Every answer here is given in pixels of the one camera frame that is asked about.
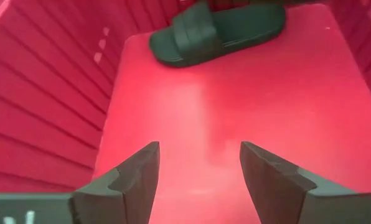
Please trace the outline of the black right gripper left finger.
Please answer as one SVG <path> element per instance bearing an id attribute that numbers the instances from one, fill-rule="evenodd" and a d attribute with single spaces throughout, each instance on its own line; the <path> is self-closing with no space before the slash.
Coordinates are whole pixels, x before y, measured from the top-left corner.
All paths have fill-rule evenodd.
<path id="1" fill-rule="evenodd" d="M 0 193 L 0 224 L 148 224 L 159 165 L 153 141 L 73 192 Z"/>

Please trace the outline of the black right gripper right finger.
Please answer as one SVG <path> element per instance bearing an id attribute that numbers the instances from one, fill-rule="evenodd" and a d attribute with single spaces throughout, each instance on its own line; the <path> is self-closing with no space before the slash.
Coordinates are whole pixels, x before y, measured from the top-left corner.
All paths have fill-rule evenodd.
<path id="1" fill-rule="evenodd" d="M 371 224 L 371 192 L 354 192 L 248 141 L 240 164 L 261 224 Z"/>

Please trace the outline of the black slide sandal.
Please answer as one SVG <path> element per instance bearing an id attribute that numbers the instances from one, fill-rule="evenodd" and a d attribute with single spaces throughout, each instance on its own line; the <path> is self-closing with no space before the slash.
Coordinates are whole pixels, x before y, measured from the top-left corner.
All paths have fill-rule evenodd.
<path id="1" fill-rule="evenodd" d="M 278 3 L 256 3 L 212 11 L 200 1 L 172 18 L 172 24 L 151 34 L 154 57 L 170 67 L 188 67 L 280 35 L 286 25 L 286 8 Z"/>

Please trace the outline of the red ribbed plastic bin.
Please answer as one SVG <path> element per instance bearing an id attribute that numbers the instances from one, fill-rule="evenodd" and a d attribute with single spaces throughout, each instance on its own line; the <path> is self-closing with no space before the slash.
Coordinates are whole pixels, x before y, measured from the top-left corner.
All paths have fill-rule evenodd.
<path id="1" fill-rule="evenodd" d="M 162 64 L 151 34 L 200 1 L 282 4 L 286 25 Z M 0 193 L 73 192 L 153 141 L 148 224 L 261 224 L 243 141 L 371 192 L 371 0 L 0 0 Z"/>

